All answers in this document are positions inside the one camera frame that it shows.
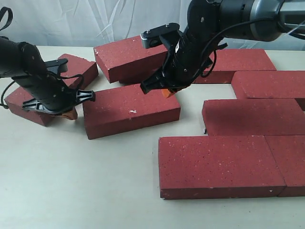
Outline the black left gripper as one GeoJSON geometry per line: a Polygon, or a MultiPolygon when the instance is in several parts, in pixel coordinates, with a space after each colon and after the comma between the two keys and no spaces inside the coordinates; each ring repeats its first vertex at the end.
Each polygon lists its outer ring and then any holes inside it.
{"type": "Polygon", "coordinates": [[[32,96],[32,99],[22,103],[23,110],[76,120],[76,105],[86,101],[95,102],[96,95],[93,90],[75,92],[61,79],[61,74],[49,72],[35,45],[20,42],[18,48],[24,75],[14,77],[14,81],[32,96]]]}

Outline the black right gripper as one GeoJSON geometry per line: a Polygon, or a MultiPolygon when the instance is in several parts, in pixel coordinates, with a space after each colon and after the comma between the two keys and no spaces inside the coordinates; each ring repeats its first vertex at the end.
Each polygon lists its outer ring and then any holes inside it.
{"type": "Polygon", "coordinates": [[[162,89],[164,98],[188,87],[199,76],[203,62],[217,48],[222,36],[210,41],[220,32],[220,0],[193,0],[187,12],[187,26],[169,63],[140,83],[144,94],[162,89]]]}

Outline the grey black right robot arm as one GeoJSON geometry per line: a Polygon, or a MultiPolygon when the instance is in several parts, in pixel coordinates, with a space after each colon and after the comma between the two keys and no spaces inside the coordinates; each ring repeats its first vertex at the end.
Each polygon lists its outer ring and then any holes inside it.
{"type": "Polygon", "coordinates": [[[144,94],[161,89],[166,97],[208,77],[225,38],[272,42],[282,34],[305,37],[302,0],[193,0],[184,31],[178,23],[146,30],[140,37],[145,49],[163,45],[165,60],[140,84],[144,94]]]}

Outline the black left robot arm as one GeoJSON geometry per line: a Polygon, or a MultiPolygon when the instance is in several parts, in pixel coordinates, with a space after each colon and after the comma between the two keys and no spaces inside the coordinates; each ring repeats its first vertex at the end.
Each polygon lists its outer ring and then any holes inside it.
{"type": "Polygon", "coordinates": [[[72,89],[64,82],[61,73],[68,70],[67,63],[66,58],[44,62],[35,45],[0,39],[0,76],[11,78],[32,96],[22,104],[25,111],[75,120],[75,106],[95,101],[94,91],[80,85],[72,89]]]}

